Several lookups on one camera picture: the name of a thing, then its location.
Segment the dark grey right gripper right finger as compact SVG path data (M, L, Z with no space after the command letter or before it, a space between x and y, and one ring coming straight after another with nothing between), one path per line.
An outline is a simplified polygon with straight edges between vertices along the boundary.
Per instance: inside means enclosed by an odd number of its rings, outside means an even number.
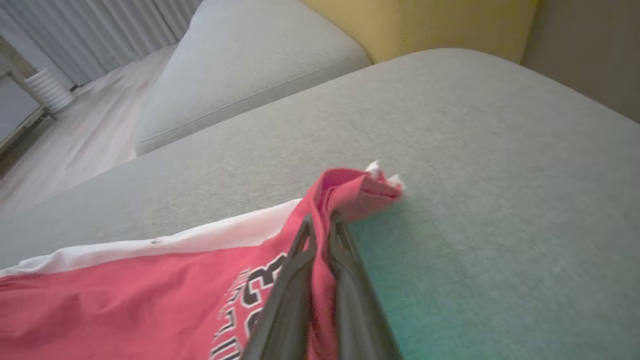
M354 237L338 211L330 216L327 260L336 281L338 360L403 360Z

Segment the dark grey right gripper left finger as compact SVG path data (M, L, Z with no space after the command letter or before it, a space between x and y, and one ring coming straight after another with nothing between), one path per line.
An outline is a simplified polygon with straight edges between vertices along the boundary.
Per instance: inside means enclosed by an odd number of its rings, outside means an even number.
M307 360L316 255L314 223L308 215L250 332L242 360Z

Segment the red and white jersey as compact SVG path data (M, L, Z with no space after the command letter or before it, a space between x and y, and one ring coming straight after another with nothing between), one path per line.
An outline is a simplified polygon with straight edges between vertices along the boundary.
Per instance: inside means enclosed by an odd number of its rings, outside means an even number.
M313 220L307 360L338 360L330 217L402 197L377 162L330 168L272 207L145 240L85 244L0 270L0 360L242 360L302 221Z

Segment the large grey sofa seat cushion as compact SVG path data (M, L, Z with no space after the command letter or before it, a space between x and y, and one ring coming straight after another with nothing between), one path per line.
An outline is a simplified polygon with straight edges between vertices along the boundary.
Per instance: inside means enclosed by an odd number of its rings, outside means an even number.
M493 55L404 55L162 146L0 222L0 271L171 236L377 162L346 222L405 360L640 360L640 124Z

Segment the white ribbed plant pot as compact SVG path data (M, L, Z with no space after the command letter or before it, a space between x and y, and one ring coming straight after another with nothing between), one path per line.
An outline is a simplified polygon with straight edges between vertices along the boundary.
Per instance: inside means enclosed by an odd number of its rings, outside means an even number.
M48 68L37 71L25 79L25 82L53 114L65 111L77 100L70 89L64 87Z

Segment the grey pleated curtain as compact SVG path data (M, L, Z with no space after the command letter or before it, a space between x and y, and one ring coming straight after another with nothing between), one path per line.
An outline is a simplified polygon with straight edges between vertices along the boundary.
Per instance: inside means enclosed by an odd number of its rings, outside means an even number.
M177 44L202 0L0 0L0 35L68 88Z

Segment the low TV cabinet mint drawers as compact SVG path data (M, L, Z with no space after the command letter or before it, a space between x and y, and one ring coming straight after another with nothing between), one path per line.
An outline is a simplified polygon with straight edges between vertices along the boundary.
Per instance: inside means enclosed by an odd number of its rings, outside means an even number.
M0 154L41 120L57 121L43 98L26 82L36 68L0 35Z

